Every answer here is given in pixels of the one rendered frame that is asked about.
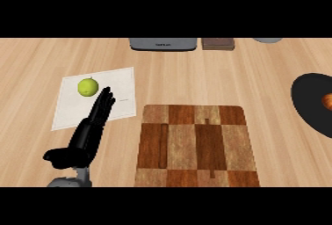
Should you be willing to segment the orange squash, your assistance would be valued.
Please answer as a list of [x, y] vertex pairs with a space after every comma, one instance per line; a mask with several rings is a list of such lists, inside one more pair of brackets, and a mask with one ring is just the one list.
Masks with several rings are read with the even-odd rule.
[[328, 93], [324, 97], [322, 97], [322, 104], [324, 107], [332, 111], [332, 93]]

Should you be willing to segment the black pan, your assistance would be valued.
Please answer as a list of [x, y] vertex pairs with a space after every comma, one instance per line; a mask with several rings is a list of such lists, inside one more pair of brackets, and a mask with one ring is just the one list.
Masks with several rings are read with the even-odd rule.
[[296, 110], [309, 126], [332, 138], [332, 110], [322, 102], [327, 94], [332, 94], [332, 76], [309, 73], [294, 80], [291, 97]]

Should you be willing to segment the green lime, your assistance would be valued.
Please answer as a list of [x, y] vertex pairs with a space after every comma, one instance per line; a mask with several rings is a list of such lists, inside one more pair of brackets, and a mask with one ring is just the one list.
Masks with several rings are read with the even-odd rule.
[[85, 78], [79, 83], [79, 93], [83, 97], [92, 97], [99, 91], [99, 83], [90, 77]]

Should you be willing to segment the grey appliance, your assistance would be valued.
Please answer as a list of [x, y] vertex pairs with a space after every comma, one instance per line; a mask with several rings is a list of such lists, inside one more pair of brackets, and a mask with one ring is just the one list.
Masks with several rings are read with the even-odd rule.
[[130, 47], [142, 51], [192, 51], [198, 47], [197, 38], [130, 38]]

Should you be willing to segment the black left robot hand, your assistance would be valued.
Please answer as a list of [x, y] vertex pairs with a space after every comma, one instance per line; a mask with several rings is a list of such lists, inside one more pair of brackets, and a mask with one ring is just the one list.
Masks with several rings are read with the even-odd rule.
[[80, 122], [68, 147], [51, 149], [43, 156], [43, 159], [52, 162], [52, 166], [57, 169], [62, 170], [70, 167], [86, 168], [90, 166], [96, 157], [104, 126], [114, 103], [116, 97], [113, 96], [111, 88], [107, 87], [96, 98], [89, 117]]

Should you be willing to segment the checkered wooden cutting board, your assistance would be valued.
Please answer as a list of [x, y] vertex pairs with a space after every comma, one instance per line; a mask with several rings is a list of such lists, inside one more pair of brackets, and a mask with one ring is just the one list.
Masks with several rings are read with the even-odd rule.
[[244, 110], [229, 105], [147, 105], [135, 184], [257, 187]]

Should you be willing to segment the grey round object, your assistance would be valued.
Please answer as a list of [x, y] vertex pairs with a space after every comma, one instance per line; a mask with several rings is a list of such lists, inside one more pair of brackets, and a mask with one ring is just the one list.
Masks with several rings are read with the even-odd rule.
[[284, 38], [254, 38], [256, 41], [268, 44], [279, 42]]

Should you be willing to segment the brown wooden block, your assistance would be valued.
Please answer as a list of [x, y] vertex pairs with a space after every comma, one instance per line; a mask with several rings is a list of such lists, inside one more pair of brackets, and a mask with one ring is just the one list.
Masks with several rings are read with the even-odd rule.
[[235, 40], [234, 38], [203, 38], [204, 50], [234, 50]]

